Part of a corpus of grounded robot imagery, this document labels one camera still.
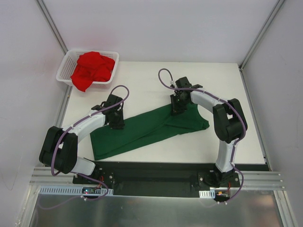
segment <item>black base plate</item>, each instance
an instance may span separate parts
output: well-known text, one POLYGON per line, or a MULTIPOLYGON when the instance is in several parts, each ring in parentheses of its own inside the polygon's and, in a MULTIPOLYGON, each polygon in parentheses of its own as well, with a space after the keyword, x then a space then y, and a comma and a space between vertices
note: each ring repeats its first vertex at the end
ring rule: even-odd
MULTIPOLYGON (((198 198, 199 191, 208 191, 209 186, 200 178, 213 170, 214 164, 182 163, 138 163, 138 162, 98 162, 100 176, 104 183, 114 189, 114 195, 187 197, 198 198)), ((236 165, 239 170, 269 171, 267 165, 236 165)), ((238 174, 229 181, 232 187, 239 187, 238 174)), ((74 178, 75 184, 94 184, 81 177, 74 178)))

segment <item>white table surface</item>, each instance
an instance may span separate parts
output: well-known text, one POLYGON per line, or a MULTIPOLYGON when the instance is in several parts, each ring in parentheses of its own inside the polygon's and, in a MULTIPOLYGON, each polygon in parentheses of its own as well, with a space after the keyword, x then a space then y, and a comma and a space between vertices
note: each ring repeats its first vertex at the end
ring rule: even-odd
MULTIPOLYGON (((119 62, 110 89, 88 89, 83 93, 73 87, 63 125, 72 124, 85 116, 91 107, 106 101, 111 89, 120 84, 130 90, 129 98, 124 103, 124 119, 169 104, 169 96, 173 91, 159 82, 158 71, 161 68, 169 69, 174 80, 186 76, 191 84, 200 84, 220 98, 239 99, 248 130, 238 145, 235 163, 264 164, 249 103, 235 63, 119 62)), ((168 73, 162 72, 162 80, 169 85, 168 73)), ((118 88, 114 94, 125 97, 126 91, 118 88)), ((214 163, 218 155, 219 139, 214 132, 213 116, 200 106, 198 110, 209 121, 208 129, 178 135, 103 161, 214 163)), ((89 136, 78 144, 78 156, 94 160, 89 136)))

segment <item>metal plate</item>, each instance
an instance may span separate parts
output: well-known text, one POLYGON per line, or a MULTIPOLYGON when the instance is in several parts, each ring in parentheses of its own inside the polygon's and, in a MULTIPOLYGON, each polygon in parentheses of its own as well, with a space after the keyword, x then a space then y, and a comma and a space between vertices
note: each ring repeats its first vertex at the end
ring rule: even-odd
MULTIPOLYGON (((70 196, 39 195, 50 207, 70 196)), ((53 210, 35 208, 32 227, 278 227, 281 218, 271 191, 241 191, 227 205, 211 199, 108 196, 72 200, 53 210)))

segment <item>cable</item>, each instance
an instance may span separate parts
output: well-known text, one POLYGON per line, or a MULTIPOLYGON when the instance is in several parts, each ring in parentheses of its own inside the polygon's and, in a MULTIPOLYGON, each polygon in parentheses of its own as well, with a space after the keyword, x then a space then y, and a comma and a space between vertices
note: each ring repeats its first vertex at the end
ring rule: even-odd
POLYGON ((237 172, 240 173, 240 175, 242 176, 242 181, 241 181, 241 185, 240 185, 238 191, 237 191, 231 198, 229 198, 229 200, 233 199, 233 198, 234 198, 236 195, 238 195, 238 193, 241 191, 241 189, 242 189, 242 187, 243 187, 243 184, 244 184, 244 175, 243 175, 243 173, 242 173, 239 169, 237 169, 236 166, 233 164, 233 159, 234 159, 234 155, 235 155, 236 145, 237 145, 237 144, 245 137, 245 135, 246 135, 246 127, 245 127, 245 124, 244 124, 243 119, 241 118, 241 116, 239 115, 239 113, 235 110, 235 108, 234 108, 231 104, 229 104, 226 100, 220 99, 219 97, 217 97, 217 96, 215 96, 215 95, 213 95, 213 94, 211 94, 211 93, 209 93, 209 92, 207 92, 207 91, 199 90, 199 89, 195 89, 195 88, 174 88, 174 87, 169 87, 169 86, 167 86, 167 85, 162 81, 161 76, 160 76, 160 73, 161 73, 161 71, 163 71, 163 70, 165 70, 165 71, 167 71, 167 72, 169 73, 171 80, 173 80, 173 77, 172 77, 171 72, 170 72, 168 69, 163 68, 163 69, 160 69, 160 70, 159 70, 159 72, 158 72, 158 78, 159 78, 160 83, 161 83, 164 87, 166 87, 166 88, 168 88, 168 89, 171 89, 171 90, 176 90, 176 91, 178 91, 178 90, 179 90, 179 91, 180 91, 180 90, 183 90, 183 91, 184 91, 184 90, 185 90, 185 91, 197 91, 197 92, 202 92, 202 93, 204 93, 204 94, 207 94, 208 96, 210 96, 210 97, 212 97, 212 98, 218 100, 219 102, 222 102, 222 103, 227 104, 228 107, 236 114, 237 118, 240 120, 241 125, 242 125, 242 128, 243 128, 243 133, 241 134, 241 137, 240 137, 239 139, 237 139, 237 140, 234 142, 234 144, 233 144, 233 148, 232 148, 232 157, 231 157, 231 160, 230 160, 230 164, 231 164, 231 166, 233 167, 233 169, 234 169, 235 171, 237 171, 237 172))
MULTIPOLYGON (((96 111, 96 112, 92 113, 91 116, 94 116, 94 115, 96 115, 96 114, 98 114, 98 113, 100 113, 100 112, 103 112, 103 111, 108 110, 108 109, 110 109, 110 108, 113 108, 113 107, 115 107, 115 106, 117 106, 117 105, 120 105, 121 103, 123 103, 123 102, 128 98, 128 96, 129 96, 129 89, 128 89, 126 86, 124 86, 124 85, 118 85, 118 86, 114 87, 113 90, 110 92, 110 94, 112 94, 113 91, 114 91, 116 88, 118 88, 118 87, 124 87, 124 88, 127 90, 127 95, 126 95, 126 97, 125 97, 124 99, 122 99, 120 102, 118 102, 118 103, 116 103, 116 104, 114 104, 114 105, 111 105, 111 106, 109 106, 109 107, 106 107, 106 108, 104 108, 104 109, 101 109, 101 110, 99 110, 99 111, 96 111)), ((76 123, 74 123, 74 125, 73 125, 72 127, 69 127, 69 128, 68 128, 67 130, 65 130, 65 131, 63 132, 63 134, 60 136, 60 138, 59 138, 59 140, 58 140, 58 142, 57 142, 57 144, 56 144, 56 147, 55 147, 55 149, 54 149, 54 151, 53 151, 53 158, 52 158, 52 163, 51 163, 51 172, 52 172, 52 175, 53 175, 53 176, 57 176, 57 175, 60 173, 60 171, 58 171, 57 173, 54 172, 54 164, 55 164, 55 159, 56 159, 56 155, 57 155, 57 152, 58 152, 58 148, 59 148, 59 145, 61 144, 62 139, 64 138, 64 136, 65 136, 73 127, 77 126, 79 123, 81 123, 82 121, 84 121, 84 120, 90 118, 91 116, 87 115, 86 117, 83 117, 82 119, 78 120, 76 123)))
MULTIPOLYGON (((108 188, 108 186, 107 186, 105 183, 103 183, 102 181, 98 181, 98 180, 93 179, 93 178, 91 178, 91 177, 89 177, 89 176, 86 176, 86 175, 84 175, 84 174, 78 174, 78 175, 79 175, 79 176, 82 176, 82 177, 85 177, 85 178, 87 178, 87 179, 89 179, 89 180, 91 180, 91 181, 95 181, 95 182, 97 182, 97 183, 103 185, 103 186, 106 188, 106 190, 107 190, 103 195, 98 196, 98 198, 90 199, 90 198, 87 198, 87 197, 86 197, 85 200, 88 200, 88 201, 100 200, 100 199, 102 199, 104 196, 106 196, 106 195, 108 194, 109 188, 108 188)), ((42 207, 41 204, 40 204, 40 198, 39 198, 38 201, 37 201, 37 206, 38 206, 40 209, 43 209, 43 210, 52 210, 52 209, 55 209, 55 208, 57 208, 57 207, 60 207, 60 206, 62 206, 62 205, 64 205, 64 204, 66 204, 67 202, 69 202, 69 201, 71 201, 71 200, 74 200, 74 199, 76 199, 76 198, 83 198, 83 196, 78 196, 78 195, 77 195, 77 196, 73 196, 73 197, 69 198, 68 200, 63 201, 63 202, 61 202, 61 203, 59 203, 59 204, 57 204, 57 205, 55 205, 55 206, 52 206, 52 207, 42 207)))
POLYGON ((228 182, 228 187, 227 187, 227 190, 226 190, 226 191, 224 191, 224 192, 222 192, 222 193, 226 193, 226 192, 228 192, 228 194, 230 194, 230 189, 231 189, 231 183, 230 183, 230 182, 228 182))
MULTIPOLYGON (((101 177, 99 178, 99 180, 100 180, 100 181, 104 181, 104 177, 101 176, 101 177)), ((95 187, 95 189, 100 189, 101 186, 102 186, 102 184, 98 184, 98 185, 95 187)))

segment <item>wire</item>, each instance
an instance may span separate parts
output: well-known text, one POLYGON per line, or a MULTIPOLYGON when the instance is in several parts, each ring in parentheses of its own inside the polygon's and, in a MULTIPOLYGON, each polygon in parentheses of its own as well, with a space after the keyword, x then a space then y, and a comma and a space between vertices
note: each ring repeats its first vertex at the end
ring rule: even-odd
MULTIPOLYGON (((109 107, 106 107, 106 108, 104 108, 104 109, 101 109, 101 110, 99 110, 99 111, 96 111, 96 112, 92 113, 91 116, 94 116, 94 115, 96 115, 96 114, 98 114, 98 113, 100 113, 100 112, 103 112, 103 111, 108 110, 108 109, 110 109, 110 108, 113 108, 113 107, 115 107, 115 106, 117 106, 117 105, 120 105, 121 103, 123 103, 123 102, 128 98, 128 96, 129 96, 129 89, 128 89, 126 86, 124 86, 124 85, 118 85, 118 86, 114 87, 113 90, 110 92, 110 94, 112 94, 113 91, 114 91, 116 88, 118 88, 118 87, 124 87, 124 88, 127 90, 127 95, 126 95, 126 97, 125 97, 124 99, 122 99, 120 102, 118 102, 118 103, 116 103, 116 104, 114 104, 114 105, 111 105, 111 106, 109 106, 109 107)), ((57 176, 57 175, 60 173, 60 171, 58 171, 57 173, 54 172, 54 164, 55 164, 55 159, 56 159, 56 155, 57 155, 57 152, 58 152, 58 148, 59 148, 59 145, 61 144, 62 139, 64 138, 64 136, 65 136, 73 127, 77 126, 77 125, 80 124, 82 121, 84 121, 84 120, 90 118, 91 116, 87 115, 87 116, 83 117, 82 119, 78 120, 76 123, 74 123, 74 125, 73 125, 72 127, 69 127, 69 128, 68 128, 67 130, 65 130, 65 131, 63 132, 63 134, 60 136, 60 138, 59 138, 59 140, 58 140, 58 142, 57 142, 57 144, 56 144, 56 147, 55 147, 55 149, 54 149, 54 151, 53 151, 53 158, 52 158, 52 163, 51 163, 51 172, 52 172, 52 175, 53 175, 53 176, 57 176)))
MULTIPOLYGON (((99 180, 100 180, 100 181, 104 181, 104 177, 101 176, 101 177, 99 178, 99 180)), ((100 189, 101 186, 102 186, 102 184, 98 184, 98 185, 95 187, 95 189, 100 189)))
POLYGON ((164 87, 166 87, 166 88, 168 88, 168 89, 171 89, 171 90, 176 90, 176 91, 180 91, 180 90, 185 90, 185 91, 197 91, 197 92, 202 92, 202 93, 204 93, 204 94, 207 94, 208 96, 210 96, 210 97, 212 97, 212 98, 218 100, 219 102, 222 102, 222 103, 227 104, 228 107, 236 114, 237 118, 240 120, 241 125, 242 125, 242 128, 243 128, 243 133, 241 134, 241 137, 240 137, 239 139, 235 140, 235 142, 234 142, 234 144, 233 144, 232 156, 231 156, 230 164, 231 164, 231 166, 233 167, 233 169, 234 169, 235 171, 237 171, 238 173, 240 173, 240 175, 242 176, 242 180, 241 180, 241 185, 240 185, 238 191, 237 191, 231 198, 229 198, 229 200, 233 199, 235 196, 237 196, 237 195, 239 194, 239 192, 241 191, 241 189, 242 189, 242 187, 243 187, 243 184, 244 184, 244 175, 243 175, 243 173, 242 173, 239 169, 237 169, 236 166, 233 164, 234 155, 235 155, 235 151, 236 151, 236 145, 237 145, 237 144, 245 137, 245 135, 246 135, 246 127, 245 127, 245 124, 244 124, 243 119, 241 118, 241 116, 239 115, 239 113, 235 110, 235 108, 234 108, 231 104, 229 104, 226 100, 220 99, 219 97, 217 97, 217 96, 215 96, 215 95, 213 95, 213 94, 211 94, 211 93, 209 93, 209 92, 207 92, 207 91, 205 91, 205 90, 200 90, 200 89, 195 89, 195 88, 175 88, 175 87, 169 87, 169 86, 167 86, 167 85, 162 81, 161 76, 160 76, 160 73, 161 73, 161 71, 163 71, 163 70, 165 70, 165 71, 167 71, 167 72, 169 73, 171 80, 173 80, 173 77, 172 77, 171 72, 170 72, 168 69, 163 68, 163 69, 160 69, 160 70, 159 70, 159 72, 158 72, 158 78, 159 78, 160 83, 161 83, 164 87))
POLYGON ((227 187, 227 190, 222 192, 222 193, 226 193, 228 192, 228 194, 230 194, 230 189, 231 189, 231 182, 228 182, 228 187, 227 187))
POLYGON ((62 205, 64 205, 64 204, 66 204, 67 202, 69 202, 69 201, 71 201, 71 200, 74 200, 74 199, 76 199, 76 198, 80 198, 80 196, 73 196, 73 197, 71 197, 71 198, 69 198, 68 200, 65 200, 65 201, 63 201, 63 202, 61 202, 61 203, 59 203, 59 204, 57 204, 57 205, 55 205, 55 206, 53 206, 53 207, 42 207, 41 206, 41 204, 40 204, 40 199, 41 199, 41 197, 39 197, 39 199, 38 199, 38 201, 37 201, 37 206, 40 208, 40 209, 42 209, 42 210, 52 210, 52 209, 55 209, 55 208, 57 208, 57 207, 60 207, 60 206, 62 206, 62 205))

